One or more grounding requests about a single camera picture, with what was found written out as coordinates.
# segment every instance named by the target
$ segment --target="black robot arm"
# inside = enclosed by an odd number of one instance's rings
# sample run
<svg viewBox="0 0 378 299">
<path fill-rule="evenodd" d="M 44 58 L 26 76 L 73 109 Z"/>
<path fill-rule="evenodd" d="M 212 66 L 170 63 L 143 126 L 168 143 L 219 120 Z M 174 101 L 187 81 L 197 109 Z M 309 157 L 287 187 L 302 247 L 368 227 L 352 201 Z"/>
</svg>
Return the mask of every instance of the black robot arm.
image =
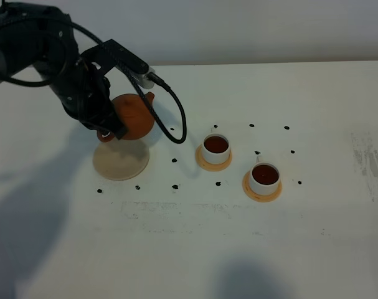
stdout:
<svg viewBox="0 0 378 299">
<path fill-rule="evenodd" d="M 77 29 L 98 45 L 81 55 L 73 36 Z M 92 62 L 100 66 L 97 69 Z M 44 79 L 24 82 L 11 78 L 33 65 Z M 64 110 L 90 130 L 122 138 L 127 128 L 109 99 L 110 83 L 105 74 L 117 67 L 134 86 L 138 95 L 167 137 L 175 143 L 186 139 L 186 118 L 176 95 L 154 70 L 139 57 L 114 40 L 102 42 L 92 33 L 71 22 L 68 14 L 51 6 L 26 3 L 4 3 L 0 8 L 0 82 L 28 87 L 49 85 Z M 171 136 L 138 86 L 151 88 L 154 82 L 174 97 L 182 114 L 183 135 Z"/>
</svg>

